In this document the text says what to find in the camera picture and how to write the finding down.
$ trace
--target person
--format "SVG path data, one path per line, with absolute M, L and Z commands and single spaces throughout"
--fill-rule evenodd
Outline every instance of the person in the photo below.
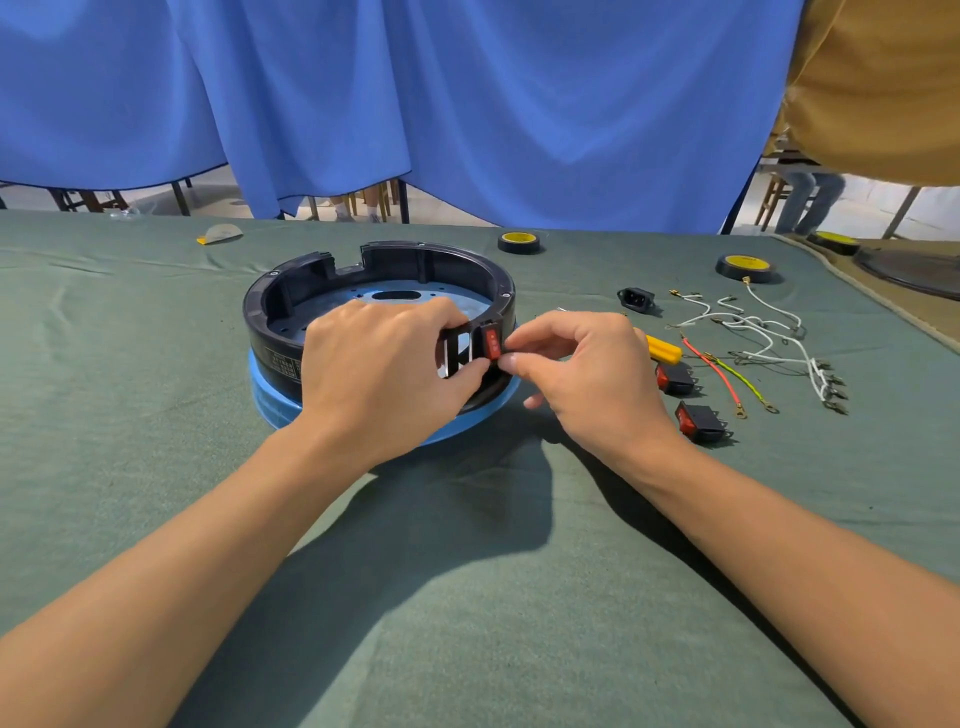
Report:
M 382 223 L 383 220 L 380 219 L 380 185 L 371 184 L 369 187 L 364 187 L 363 201 L 367 206 L 367 222 Z M 347 207 L 348 198 L 346 196 L 331 197 L 330 202 L 333 203 L 333 208 L 337 211 L 338 223 L 353 222 L 353 215 L 350 214 L 349 207 Z
M 778 162 L 778 167 L 790 164 L 817 165 L 816 161 L 802 156 L 797 149 L 787 148 L 783 151 L 790 154 Z M 790 194 L 787 195 L 780 210 L 780 219 L 774 227 L 774 232 L 778 235 L 793 234 L 806 238 L 816 232 L 823 225 L 830 208 L 840 199 L 840 195 L 847 186 L 843 175 L 835 172 L 783 169 L 778 170 L 776 174 L 791 187 Z M 813 195 L 814 190 L 816 195 L 810 203 L 810 209 L 804 215 L 806 202 Z
M 490 366 L 437 376 L 448 299 L 347 303 L 307 329 L 302 414 L 236 473 L 0 640 L 0 725 L 166 725 L 298 539 L 451 421 Z M 552 311 L 505 342 L 569 436 L 673 521 L 871 726 L 960 725 L 960 588 L 691 445 L 642 335 Z

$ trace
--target jeans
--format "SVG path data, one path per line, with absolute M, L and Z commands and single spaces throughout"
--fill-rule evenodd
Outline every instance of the jeans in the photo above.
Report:
M 842 176 L 830 172 L 778 171 L 777 174 L 793 187 L 783 203 L 783 210 L 780 211 L 780 219 L 774 230 L 781 235 L 788 232 L 795 232 L 803 237 L 810 235 L 827 219 L 833 203 L 840 199 L 844 187 L 847 186 Z M 804 214 L 806 201 L 814 187 L 819 189 L 810 203 L 810 209 L 801 220 L 800 216 Z

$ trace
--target floor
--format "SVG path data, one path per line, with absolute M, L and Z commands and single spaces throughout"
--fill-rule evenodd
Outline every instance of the floor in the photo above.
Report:
M 755 225 L 763 193 L 769 178 L 757 175 L 747 194 L 740 214 L 737 217 L 734 232 L 739 234 L 759 234 Z M 243 200 L 229 167 L 221 167 L 193 178 L 193 188 L 183 189 L 191 212 L 195 215 L 216 215 L 221 217 L 249 218 L 250 208 Z M 11 209 L 36 209 L 57 211 L 50 194 L 43 189 L 12 185 L 0 189 L 7 207 Z M 174 193 L 169 185 L 124 192 L 124 198 L 142 214 L 178 215 L 180 214 Z M 410 222 L 427 225 L 477 225 L 490 223 L 480 220 L 454 206 L 438 200 L 415 187 L 408 187 L 410 203 Z M 327 200 L 318 200 L 318 211 L 322 221 L 332 222 L 336 215 Z M 306 220 L 310 216 L 309 204 L 304 200 L 297 218 Z M 822 226 L 823 230 L 840 232 L 851 237 L 879 238 L 890 224 L 892 215 L 853 200 L 841 199 Z M 399 208 L 393 206 L 392 220 L 399 221 Z M 771 221 L 770 228 L 776 225 L 777 215 Z M 905 219 L 898 230 L 905 237 L 917 240 L 960 239 L 957 233 L 949 233 L 929 225 Z

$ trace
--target blue cloth backdrop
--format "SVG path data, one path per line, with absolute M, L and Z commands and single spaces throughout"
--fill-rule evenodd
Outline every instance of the blue cloth backdrop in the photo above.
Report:
M 228 161 L 253 214 L 403 175 L 492 222 L 716 232 L 803 0 L 36 0 L 0 7 L 0 180 Z

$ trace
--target oval hole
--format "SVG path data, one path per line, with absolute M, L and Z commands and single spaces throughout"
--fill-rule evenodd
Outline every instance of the oval hole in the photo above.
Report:
M 420 297 L 420 291 L 377 291 L 372 297 L 378 301 L 412 301 Z

